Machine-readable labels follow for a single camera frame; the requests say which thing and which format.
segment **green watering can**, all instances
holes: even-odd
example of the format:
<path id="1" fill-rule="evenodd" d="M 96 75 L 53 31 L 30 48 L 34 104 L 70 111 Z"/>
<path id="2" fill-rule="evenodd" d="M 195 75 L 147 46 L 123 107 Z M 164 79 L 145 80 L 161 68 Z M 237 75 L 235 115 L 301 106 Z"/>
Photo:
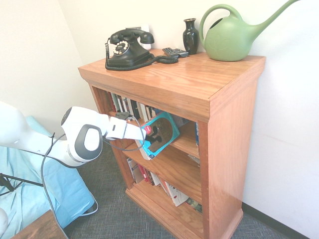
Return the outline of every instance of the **green watering can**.
<path id="1" fill-rule="evenodd" d="M 211 7 L 203 16 L 199 26 L 199 39 L 211 59 L 218 61 L 239 61 L 245 58 L 254 42 L 287 7 L 299 0 L 289 0 L 268 20 L 258 25 L 249 25 L 243 21 L 239 12 L 226 4 Z M 216 9 L 230 11 L 228 17 L 217 20 L 208 30 L 206 39 L 203 26 L 207 16 Z"/>

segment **black vase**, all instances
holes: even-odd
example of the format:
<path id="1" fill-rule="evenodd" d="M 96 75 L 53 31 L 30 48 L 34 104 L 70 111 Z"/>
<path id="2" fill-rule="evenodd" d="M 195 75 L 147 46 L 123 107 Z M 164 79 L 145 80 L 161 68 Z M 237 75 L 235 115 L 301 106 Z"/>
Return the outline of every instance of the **black vase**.
<path id="1" fill-rule="evenodd" d="M 199 44 L 199 34 L 195 28 L 196 18 L 185 19 L 186 30 L 183 32 L 183 42 L 185 50 L 189 55 L 194 55 L 197 52 Z"/>

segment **remote control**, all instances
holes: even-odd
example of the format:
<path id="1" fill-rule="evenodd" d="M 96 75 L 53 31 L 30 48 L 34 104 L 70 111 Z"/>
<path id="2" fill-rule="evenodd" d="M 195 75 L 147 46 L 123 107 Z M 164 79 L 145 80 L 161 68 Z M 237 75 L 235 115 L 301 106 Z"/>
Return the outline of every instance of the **remote control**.
<path id="1" fill-rule="evenodd" d="M 167 48 L 163 48 L 162 50 L 166 56 L 171 56 L 171 57 L 186 57 L 186 56 L 188 56 L 187 51 L 183 51 L 183 50 L 180 50 L 178 48 L 171 49 L 170 47 L 167 47 Z"/>

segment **bookshelf top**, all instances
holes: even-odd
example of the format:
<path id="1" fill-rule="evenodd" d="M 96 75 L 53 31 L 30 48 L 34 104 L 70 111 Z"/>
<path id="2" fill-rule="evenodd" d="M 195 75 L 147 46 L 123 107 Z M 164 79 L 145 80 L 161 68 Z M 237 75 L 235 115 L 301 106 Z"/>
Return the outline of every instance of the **bookshelf top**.
<path id="1" fill-rule="evenodd" d="M 162 55 L 160 49 L 151 53 Z M 201 52 L 178 63 L 154 63 L 133 71 L 109 71 L 105 59 L 79 67 L 81 77 L 91 86 L 132 100 L 158 107 L 161 110 L 186 117 L 193 121 L 208 122 L 213 104 L 228 101 L 236 90 L 247 86 L 262 73 L 265 57 L 247 56 L 238 62 L 221 62 Z M 222 94 L 215 101 L 215 95 Z"/>

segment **gray carpet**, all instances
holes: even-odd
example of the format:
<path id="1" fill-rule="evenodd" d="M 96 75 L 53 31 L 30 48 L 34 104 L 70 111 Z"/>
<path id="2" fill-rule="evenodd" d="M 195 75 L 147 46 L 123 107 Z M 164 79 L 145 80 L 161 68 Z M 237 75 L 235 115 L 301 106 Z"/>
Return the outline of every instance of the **gray carpet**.
<path id="1" fill-rule="evenodd" d="M 174 239 L 152 217 L 125 194 L 125 183 L 112 149 L 103 145 L 102 155 L 78 168 L 87 187 L 99 204 L 99 210 L 79 217 L 65 228 L 72 239 Z M 232 239 L 285 239 L 248 215 Z"/>

